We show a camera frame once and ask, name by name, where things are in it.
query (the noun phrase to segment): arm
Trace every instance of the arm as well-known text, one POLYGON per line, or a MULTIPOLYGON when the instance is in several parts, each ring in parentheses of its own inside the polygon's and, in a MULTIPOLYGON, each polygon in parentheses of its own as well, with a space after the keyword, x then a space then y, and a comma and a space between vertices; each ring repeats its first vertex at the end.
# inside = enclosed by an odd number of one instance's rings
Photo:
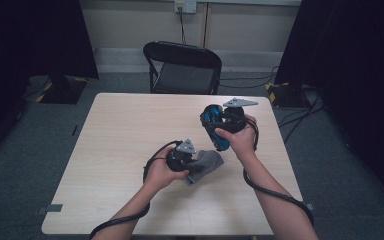
MULTIPOLYGON (((149 168, 148 176, 142 187, 111 219, 126 217, 141 212, 161 189, 170 185, 173 180, 186 177, 188 171, 173 172, 165 163, 165 157, 170 150, 170 148, 166 148, 157 155, 156 158, 158 159, 155 160, 149 168)), ((99 231, 93 239, 130 239, 137 222, 138 220, 135 220, 107 227, 99 231)))
MULTIPOLYGON (((255 184, 291 196, 264 167, 254 151, 254 130, 247 125, 242 131, 232 134, 223 129, 216 133, 227 139, 237 158, 255 184)), ((277 239, 318 239, 305 212, 299 207, 282 199, 255 191, 258 201, 267 217, 277 239)))

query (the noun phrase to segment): black folding chair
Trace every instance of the black folding chair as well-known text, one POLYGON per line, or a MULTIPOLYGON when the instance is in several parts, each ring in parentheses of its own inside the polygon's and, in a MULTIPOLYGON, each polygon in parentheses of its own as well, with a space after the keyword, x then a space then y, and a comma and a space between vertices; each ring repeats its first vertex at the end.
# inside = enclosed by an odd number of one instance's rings
POLYGON ((143 53, 149 63, 151 93, 217 94, 222 62, 211 50, 155 41, 146 44, 143 53), (157 62, 162 63, 160 71, 157 62))

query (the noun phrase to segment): table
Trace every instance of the table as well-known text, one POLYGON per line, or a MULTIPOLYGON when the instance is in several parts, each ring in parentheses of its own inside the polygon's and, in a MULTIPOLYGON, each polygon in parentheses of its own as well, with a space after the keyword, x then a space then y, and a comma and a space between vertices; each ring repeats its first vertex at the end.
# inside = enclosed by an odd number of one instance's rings
MULTIPOLYGON (((257 156, 297 199, 302 196, 270 102, 246 107, 260 129, 257 156)), ((146 161, 164 144, 190 138, 196 150, 214 150, 199 120, 209 104, 232 96, 98 94, 70 157, 48 212, 45 234, 89 234, 111 218, 142 185, 146 161)), ((242 165, 229 148, 224 164, 196 184, 179 180, 160 191, 137 235, 269 235, 267 219, 255 193, 242 178, 242 165)))

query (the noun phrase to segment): wall outlet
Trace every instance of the wall outlet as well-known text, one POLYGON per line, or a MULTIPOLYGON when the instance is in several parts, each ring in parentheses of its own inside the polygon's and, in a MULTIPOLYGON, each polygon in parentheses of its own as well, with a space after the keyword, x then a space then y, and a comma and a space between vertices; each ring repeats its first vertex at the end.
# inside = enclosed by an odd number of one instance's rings
POLYGON ((186 13, 186 1, 174 1, 174 12, 186 13))
POLYGON ((196 13, 196 0, 174 1, 174 12, 196 13))

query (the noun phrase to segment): baseboard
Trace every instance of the baseboard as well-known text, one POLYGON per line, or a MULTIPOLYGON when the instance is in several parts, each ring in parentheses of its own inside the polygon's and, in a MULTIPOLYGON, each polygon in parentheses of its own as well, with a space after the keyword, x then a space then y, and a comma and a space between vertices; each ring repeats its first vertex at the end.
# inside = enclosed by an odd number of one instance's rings
MULTIPOLYGON (((282 52, 237 52, 214 50, 223 63, 223 72, 271 72, 279 66, 282 52)), ((98 72, 148 72, 142 49, 94 49, 98 72)))

